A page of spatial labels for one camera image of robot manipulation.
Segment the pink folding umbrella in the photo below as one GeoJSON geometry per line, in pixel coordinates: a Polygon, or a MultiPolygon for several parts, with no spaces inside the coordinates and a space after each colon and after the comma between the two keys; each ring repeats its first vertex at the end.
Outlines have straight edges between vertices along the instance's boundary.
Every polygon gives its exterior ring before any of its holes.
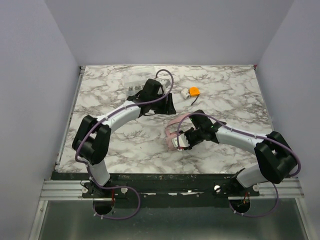
{"type": "Polygon", "coordinates": [[[188,115],[188,113],[186,114],[183,114],[183,115],[180,115],[178,116],[177,118],[171,120],[168,125],[165,127],[165,134],[166,134],[166,143],[167,143],[167,147],[170,151],[174,151],[174,150],[177,150],[176,148],[173,147],[173,144],[172,144],[172,138],[174,138],[175,136],[177,136],[177,132],[170,132],[169,130],[169,127],[172,126],[172,125],[175,125],[175,124],[179,124],[181,122],[181,120],[186,117],[188,115]]]}

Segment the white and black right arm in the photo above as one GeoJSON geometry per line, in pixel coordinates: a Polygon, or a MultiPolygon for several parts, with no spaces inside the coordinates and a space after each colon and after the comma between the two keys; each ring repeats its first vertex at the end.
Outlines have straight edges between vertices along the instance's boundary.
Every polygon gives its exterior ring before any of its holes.
{"type": "Polygon", "coordinates": [[[185,150],[203,142],[230,145],[255,155],[257,163],[239,170],[231,180],[232,188],[246,189],[259,183],[279,184],[283,179],[294,177],[301,171],[299,157],[277,131],[256,134],[233,128],[197,110],[187,115],[194,125],[183,132],[187,141],[185,150]]]}

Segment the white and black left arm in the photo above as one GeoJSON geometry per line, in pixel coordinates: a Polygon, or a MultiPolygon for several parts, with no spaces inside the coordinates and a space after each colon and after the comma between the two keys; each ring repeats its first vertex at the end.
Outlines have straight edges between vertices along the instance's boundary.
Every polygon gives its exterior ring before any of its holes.
{"type": "Polygon", "coordinates": [[[111,135],[130,121],[149,111],[160,115],[175,115],[171,91],[155,79],[148,79],[142,90],[128,96],[118,108],[99,117],[85,116],[72,142],[77,162],[86,164],[88,173],[96,184],[104,186],[110,180],[105,157],[111,135]]]}

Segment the white orange small device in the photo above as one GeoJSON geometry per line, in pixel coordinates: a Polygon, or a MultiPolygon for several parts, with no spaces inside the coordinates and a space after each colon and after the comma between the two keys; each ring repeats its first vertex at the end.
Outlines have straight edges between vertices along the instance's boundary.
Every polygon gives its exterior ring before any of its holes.
{"type": "Polygon", "coordinates": [[[200,90],[193,86],[190,88],[184,88],[181,92],[180,92],[181,96],[183,97],[183,99],[188,100],[190,98],[194,98],[194,101],[191,103],[191,106],[193,106],[195,104],[195,102],[197,101],[197,99],[200,96],[200,90]]]}

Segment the clear plastic organizer box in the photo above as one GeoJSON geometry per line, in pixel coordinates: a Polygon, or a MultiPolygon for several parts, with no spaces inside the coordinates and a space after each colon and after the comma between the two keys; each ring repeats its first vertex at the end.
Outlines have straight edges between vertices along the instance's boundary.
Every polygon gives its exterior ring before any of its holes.
{"type": "Polygon", "coordinates": [[[146,80],[136,80],[124,83],[124,89],[127,96],[132,96],[141,91],[146,83],[146,80]]]}

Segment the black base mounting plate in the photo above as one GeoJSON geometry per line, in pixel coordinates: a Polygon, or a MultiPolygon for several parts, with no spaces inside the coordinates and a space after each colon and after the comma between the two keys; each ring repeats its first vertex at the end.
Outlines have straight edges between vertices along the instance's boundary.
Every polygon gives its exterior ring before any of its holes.
{"type": "Polygon", "coordinates": [[[112,173],[105,188],[90,182],[87,173],[58,173],[53,181],[80,187],[81,200],[99,206],[124,208],[227,208],[229,198],[258,197],[259,187],[237,187],[232,174],[112,173]]]}

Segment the aluminium frame rail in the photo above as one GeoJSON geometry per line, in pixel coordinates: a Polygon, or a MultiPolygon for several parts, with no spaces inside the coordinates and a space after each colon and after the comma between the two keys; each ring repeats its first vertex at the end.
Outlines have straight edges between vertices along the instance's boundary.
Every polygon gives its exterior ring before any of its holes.
{"type": "MultiPolygon", "coordinates": [[[[298,178],[286,178],[276,185],[278,197],[280,199],[300,199],[304,198],[300,180],[298,178]]],[[[265,182],[258,184],[259,196],[250,194],[252,200],[255,199],[274,199],[276,190],[271,183],[265,182]]],[[[79,180],[46,180],[42,185],[40,193],[41,201],[85,201],[83,187],[79,180]]]]}

